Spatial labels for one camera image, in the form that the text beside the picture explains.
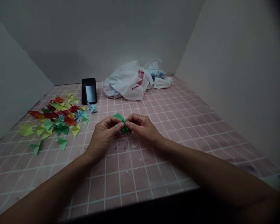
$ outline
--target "orange origami piece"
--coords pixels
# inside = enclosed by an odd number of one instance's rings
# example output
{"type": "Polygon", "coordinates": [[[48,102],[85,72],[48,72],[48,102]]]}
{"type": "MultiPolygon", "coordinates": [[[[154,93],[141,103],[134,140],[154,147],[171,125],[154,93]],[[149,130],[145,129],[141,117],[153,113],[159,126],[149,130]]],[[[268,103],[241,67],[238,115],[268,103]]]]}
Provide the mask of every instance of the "orange origami piece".
{"type": "Polygon", "coordinates": [[[38,112],[38,111],[32,111],[32,110],[28,111],[28,113],[29,113],[32,117],[37,118],[37,119],[38,119],[38,115],[42,114],[42,113],[40,113],[40,112],[38,112]]]}
{"type": "Polygon", "coordinates": [[[75,121],[73,118],[69,117],[69,116],[66,116],[66,117],[64,118],[64,122],[65,122],[68,126],[71,126],[71,125],[75,125],[75,124],[76,124],[76,121],[75,121]]]}
{"type": "Polygon", "coordinates": [[[56,96],[55,97],[55,100],[53,100],[54,103],[62,103],[63,102],[63,99],[59,96],[56,96]]]}

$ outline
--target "phone screen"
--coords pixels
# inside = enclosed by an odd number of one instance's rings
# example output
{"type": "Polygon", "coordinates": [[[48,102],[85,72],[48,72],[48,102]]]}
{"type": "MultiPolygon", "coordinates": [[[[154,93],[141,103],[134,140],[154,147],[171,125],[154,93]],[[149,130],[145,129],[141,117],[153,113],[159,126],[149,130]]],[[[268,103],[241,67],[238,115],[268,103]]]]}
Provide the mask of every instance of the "phone screen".
{"type": "Polygon", "coordinates": [[[88,103],[96,102],[96,89],[95,86],[85,86],[86,98],[88,103]]]}

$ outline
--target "crumpled plastic bag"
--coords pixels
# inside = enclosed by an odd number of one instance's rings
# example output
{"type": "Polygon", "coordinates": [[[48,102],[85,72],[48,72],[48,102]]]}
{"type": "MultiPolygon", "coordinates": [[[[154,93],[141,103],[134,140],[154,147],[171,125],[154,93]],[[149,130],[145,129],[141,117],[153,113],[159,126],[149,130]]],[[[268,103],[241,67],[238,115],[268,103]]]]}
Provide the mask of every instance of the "crumpled plastic bag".
{"type": "Polygon", "coordinates": [[[103,91],[113,99],[123,96],[127,100],[143,100],[149,83],[154,83],[150,73],[137,65],[137,61],[132,61],[105,79],[103,91]]]}
{"type": "Polygon", "coordinates": [[[155,78],[155,83],[153,87],[155,89],[166,89],[169,88],[173,84],[173,79],[171,77],[165,77],[164,79],[155,78]]]}

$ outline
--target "tiled floor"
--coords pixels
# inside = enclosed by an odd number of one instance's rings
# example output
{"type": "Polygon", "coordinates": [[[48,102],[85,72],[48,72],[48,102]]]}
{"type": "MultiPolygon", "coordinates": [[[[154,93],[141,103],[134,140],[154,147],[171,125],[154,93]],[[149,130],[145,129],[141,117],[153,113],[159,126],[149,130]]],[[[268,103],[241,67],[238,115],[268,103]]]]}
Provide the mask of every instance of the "tiled floor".
{"type": "MultiPolygon", "coordinates": [[[[81,85],[54,87],[33,110],[41,111],[55,95],[66,99],[66,92],[72,92],[80,99],[81,85]]],[[[176,77],[170,88],[151,88],[139,102],[107,99],[102,92],[102,82],[97,83],[97,95],[98,113],[87,111],[90,121],[86,127],[80,121],[81,131],[77,137],[74,138],[71,131],[68,136],[61,134],[68,140],[64,152],[54,141],[57,137],[53,132],[35,157],[33,149],[27,145],[39,143],[41,137],[36,134],[22,137],[17,133],[17,125],[0,140],[0,214],[81,155],[95,124],[116,113],[125,118],[131,113],[147,115],[164,137],[224,159],[257,177],[280,174],[279,167],[263,157],[176,77]]],[[[30,115],[19,123],[40,124],[30,115]]],[[[89,172],[60,220],[196,187],[163,155],[132,135],[113,141],[106,158],[89,172]]]]}

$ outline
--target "right hand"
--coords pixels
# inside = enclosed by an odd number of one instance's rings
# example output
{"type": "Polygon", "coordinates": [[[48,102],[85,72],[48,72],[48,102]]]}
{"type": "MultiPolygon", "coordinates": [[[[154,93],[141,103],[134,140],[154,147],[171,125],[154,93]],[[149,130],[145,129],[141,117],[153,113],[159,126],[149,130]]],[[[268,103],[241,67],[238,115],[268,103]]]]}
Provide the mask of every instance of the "right hand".
{"type": "Polygon", "coordinates": [[[131,131],[148,141],[151,146],[157,146],[164,140],[164,137],[147,116],[131,114],[126,119],[125,125],[131,131]]]}

